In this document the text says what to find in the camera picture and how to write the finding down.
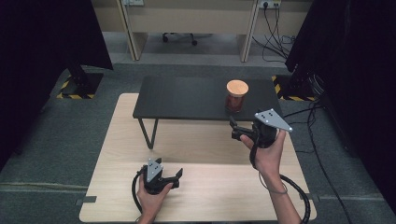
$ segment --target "yellow and black tape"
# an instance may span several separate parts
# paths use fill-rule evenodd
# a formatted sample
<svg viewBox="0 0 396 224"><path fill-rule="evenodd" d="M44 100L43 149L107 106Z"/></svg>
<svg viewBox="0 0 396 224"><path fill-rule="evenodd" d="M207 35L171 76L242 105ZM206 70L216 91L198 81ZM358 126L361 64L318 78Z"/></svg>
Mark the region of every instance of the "yellow and black tape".
<svg viewBox="0 0 396 224"><path fill-rule="evenodd" d="M56 96L57 99L74 99L74 100L80 100L80 99L92 99L95 94L76 94L76 93L65 93L64 89L67 87L67 85L70 84L72 76L69 76L64 84L62 85L59 94Z"/></svg>
<svg viewBox="0 0 396 224"><path fill-rule="evenodd" d="M274 87L276 91L276 95L278 99L281 100L291 100L291 101L315 101L314 96L302 96L302 95L286 95L282 91L282 87L277 79L276 76L272 77L272 80L274 82Z"/></svg>

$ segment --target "black curtain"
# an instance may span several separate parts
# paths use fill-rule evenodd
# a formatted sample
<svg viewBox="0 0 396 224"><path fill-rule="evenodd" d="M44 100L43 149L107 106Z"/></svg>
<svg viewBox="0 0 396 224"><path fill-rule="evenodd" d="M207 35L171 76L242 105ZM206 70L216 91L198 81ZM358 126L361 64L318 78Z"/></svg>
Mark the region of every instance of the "black curtain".
<svg viewBox="0 0 396 224"><path fill-rule="evenodd" d="M291 81L323 79L337 128L396 213L396 1L314 1L286 65Z"/></svg>
<svg viewBox="0 0 396 224"><path fill-rule="evenodd" d="M0 169L72 63L112 69L91 1L0 0Z"/></svg>

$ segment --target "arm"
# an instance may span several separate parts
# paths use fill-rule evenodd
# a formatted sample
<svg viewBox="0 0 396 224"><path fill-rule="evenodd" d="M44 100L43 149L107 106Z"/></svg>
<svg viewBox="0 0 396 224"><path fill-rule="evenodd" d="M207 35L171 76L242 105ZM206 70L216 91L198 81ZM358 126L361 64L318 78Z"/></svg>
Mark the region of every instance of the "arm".
<svg viewBox="0 0 396 224"><path fill-rule="evenodd" d="M149 194L145 189L145 184L142 175L139 176L139 190L137 191L137 198L142 205L142 216L140 216L139 224L152 223L161 210L163 200L172 188L172 183L168 184L163 188L163 191L157 195Z"/></svg>
<svg viewBox="0 0 396 224"><path fill-rule="evenodd" d="M267 188L270 191L271 201L273 203L277 220L279 223L301 223L289 195L285 192L282 180L279 175L280 159L282 157L283 143L286 132L279 131L275 142L268 148L257 148L256 167L264 179ZM253 147L253 141L245 135L241 135L241 141L248 147Z"/></svg>

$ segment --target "orange cup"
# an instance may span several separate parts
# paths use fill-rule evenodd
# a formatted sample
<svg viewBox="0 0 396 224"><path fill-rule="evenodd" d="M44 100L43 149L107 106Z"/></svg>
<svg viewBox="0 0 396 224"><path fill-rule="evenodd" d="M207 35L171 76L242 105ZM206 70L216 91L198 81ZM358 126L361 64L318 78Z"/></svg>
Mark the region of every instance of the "orange cup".
<svg viewBox="0 0 396 224"><path fill-rule="evenodd" d="M231 80L227 83L228 95L225 107L230 112L239 112L244 103L245 94L248 92L248 84L241 80Z"/></svg>

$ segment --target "wall socket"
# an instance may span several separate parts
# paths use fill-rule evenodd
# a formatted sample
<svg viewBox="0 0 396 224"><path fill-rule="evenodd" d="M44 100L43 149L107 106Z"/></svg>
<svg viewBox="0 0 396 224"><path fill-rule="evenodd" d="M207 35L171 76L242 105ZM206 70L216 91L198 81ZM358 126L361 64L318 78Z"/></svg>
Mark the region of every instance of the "wall socket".
<svg viewBox="0 0 396 224"><path fill-rule="evenodd" d="M122 0L125 6L142 7L145 5L144 0Z"/></svg>
<svg viewBox="0 0 396 224"><path fill-rule="evenodd" d="M264 8L264 3L268 3L267 9L275 9L280 8L281 0L261 0L260 1L260 8Z"/></svg>

